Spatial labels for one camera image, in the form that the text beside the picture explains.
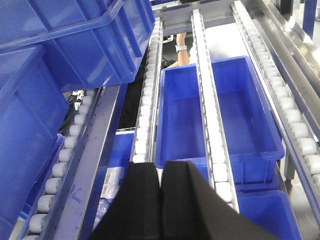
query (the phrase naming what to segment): blue plastic bin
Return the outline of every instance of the blue plastic bin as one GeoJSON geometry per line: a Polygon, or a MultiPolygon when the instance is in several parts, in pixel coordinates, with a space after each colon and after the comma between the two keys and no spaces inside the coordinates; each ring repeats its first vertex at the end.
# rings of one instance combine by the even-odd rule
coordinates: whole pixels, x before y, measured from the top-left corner
{"type": "MultiPolygon", "coordinates": [[[[270,182],[285,154],[250,59],[212,63],[234,181],[270,182]]],[[[162,71],[156,164],[206,156],[196,66],[162,71]]]]}
{"type": "Polygon", "coordinates": [[[279,180],[276,173],[273,174],[272,180],[270,182],[264,183],[246,183],[246,184],[236,184],[235,190],[237,192],[252,193],[252,192],[262,192],[262,191],[272,191],[279,189],[279,180]]]}
{"type": "Polygon", "coordinates": [[[115,134],[108,168],[124,167],[124,175],[128,170],[134,131],[118,131],[115,134]]]}
{"type": "Polygon", "coordinates": [[[155,17],[149,0],[3,0],[0,51],[42,43],[63,92],[132,82],[155,17]]]}
{"type": "Polygon", "coordinates": [[[302,240],[298,222],[283,191],[237,193],[240,214],[283,240],[302,240]]]}
{"type": "Polygon", "coordinates": [[[154,5],[159,5],[159,4],[166,4],[169,2],[173,2],[175,0],[153,0],[150,3],[154,6],[154,5]]]}
{"type": "Polygon", "coordinates": [[[44,53],[0,53],[0,239],[8,239],[69,108],[44,53]]]}
{"type": "Polygon", "coordinates": [[[61,146],[64,143],[64,137],[61,134],[57,134],[57,139],[52,145],[48,157],[45,161],[45,165],[43,169],[39,172],[37,178],[34,181],[32,189],[27,197],[24,206],[22,207],[22,211],[20,212],[20,217],[24,220],[27,220],[31,210],[33,209],[35,201],[38,202],[37,196],[39,194],[40,189],[42,188],[44,182],[47,180],[47,173],[49,169],[52,167],[52,163],[56,163],[58,160],[58,154],[61,149],[61,146]]]}

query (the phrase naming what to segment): roller conveyor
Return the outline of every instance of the roller conveyor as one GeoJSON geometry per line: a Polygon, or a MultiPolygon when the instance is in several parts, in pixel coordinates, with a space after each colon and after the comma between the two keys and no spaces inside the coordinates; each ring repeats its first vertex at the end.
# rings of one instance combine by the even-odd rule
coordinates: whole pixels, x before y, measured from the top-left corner
{"type": "MultiPolygon", "coordinates": [[[[281,164],[292,165],[296,170],[320,226],[320,150],[315,140],[315,136],[320,137],[320,64],[311,54],[314,49],[307,37],[297,39],[301,37],[299,26],[290,25],[290,21],[282,25],[284,18],[268,0],[195,2],[183,8],[159,9],[155,15],[130,162],[155,161],[163,36],[192,31],[209,184],[239,212],[205,36],[205,27],[235,22],[285,143],[286,157],[281,164]],[[269,35],[275,29],[274,35],[285,30],[278,34],[279,44],[269,35]]],[[[21,238],[86,239],[90,235],[125,90],[124,84],[87,91],[21,238]]],[[[292,172],[286,170],[282,174],[291,180],[292,172]]]]}

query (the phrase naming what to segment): wristwatch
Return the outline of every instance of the wristwatch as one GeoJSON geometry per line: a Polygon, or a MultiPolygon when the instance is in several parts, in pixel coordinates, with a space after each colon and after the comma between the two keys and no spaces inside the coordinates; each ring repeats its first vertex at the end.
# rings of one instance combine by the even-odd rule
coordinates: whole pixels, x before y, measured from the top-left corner
{"type": "Polygon", "coordinates": [[[177,45],[175,45],[175,50],[176,50],[176,52],[178,53],[178,52],[181,51],[181,50],[187,50],[187,46],[186,46],[186,45],[184,45],[184,46],[177,46],[177,45]]]}

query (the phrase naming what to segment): barcode label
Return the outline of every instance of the barcode label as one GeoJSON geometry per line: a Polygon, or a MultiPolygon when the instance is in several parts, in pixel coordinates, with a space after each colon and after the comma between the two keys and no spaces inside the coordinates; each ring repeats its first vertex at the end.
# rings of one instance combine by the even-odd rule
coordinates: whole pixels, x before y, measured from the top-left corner
{"type": "Polygon", "coordinates": [[[109,167],[106,170],[103,187],[101,191],[101,198],[113,199],[119,189],[119,180],[124,177],[124,167],[109,167]]]}
{"type": "Polygon", "coordinates": [[[110,178],[112,176],[112,172],[107,172],[104,179],[104,184],[108,184],[110,181],[110,178]]]}
{"type": "Polygon", "coordinates": [[[101,193],[101,195],[106,195],[106,193],[107,193],[107,190],[108,190],[108,185],[103,185],[103,188],[102,188],[102,193],[101,193]]]}

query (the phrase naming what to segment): hand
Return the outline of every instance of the hand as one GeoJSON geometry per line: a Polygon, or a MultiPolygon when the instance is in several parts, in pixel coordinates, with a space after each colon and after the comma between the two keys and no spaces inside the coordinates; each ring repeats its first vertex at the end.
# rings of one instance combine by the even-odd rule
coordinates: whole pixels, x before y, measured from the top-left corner
{"type": "Polygon", "coordinates": [[[183,33],[178,33],[176,35],[176,45],[177,46],[185,46],[185,38],[186,38],[187,33],[183,32],[183,33]]]}

